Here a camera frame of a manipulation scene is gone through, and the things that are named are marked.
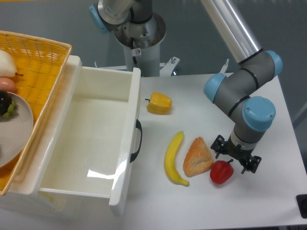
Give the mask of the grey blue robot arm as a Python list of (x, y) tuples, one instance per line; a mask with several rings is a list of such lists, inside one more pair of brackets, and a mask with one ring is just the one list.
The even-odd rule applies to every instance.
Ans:
[[(262, 49), (232, 1), (204, 0), (202, 5), (240, 66), (230, 76), (214, 74), (204, 86), (207, 98), (235, 124), (229, 139), (218, 136), (212, 149), (255, 173), (261, 158), (252, 151), (276, 110), (270, 100), (253, 93), (280, 74), (283, 62), (275, 52)], [(100, 0), (89, 12), (102, 33), (114, 32), (124, 48), (127, 70), (139, 68), (144, 77), (160, 76), (160, 43), (166, 25), (153, 12), (150, 0)]]

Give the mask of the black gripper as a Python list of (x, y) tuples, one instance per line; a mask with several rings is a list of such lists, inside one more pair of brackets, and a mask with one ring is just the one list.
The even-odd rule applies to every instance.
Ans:
[(252, 150), (243, 150), (241, 147), (240, 144), (235, 145), (231, 141), (227, 142), (223, 136), (218, 135), (210, 148), (215, 152), (216, 159), (221, 154), (228, 154), (238, 160), (243, 166), (241, 174), (244, 174), (246, 171), (255, 173), (261, 162), (261, 157), (252, 156)]

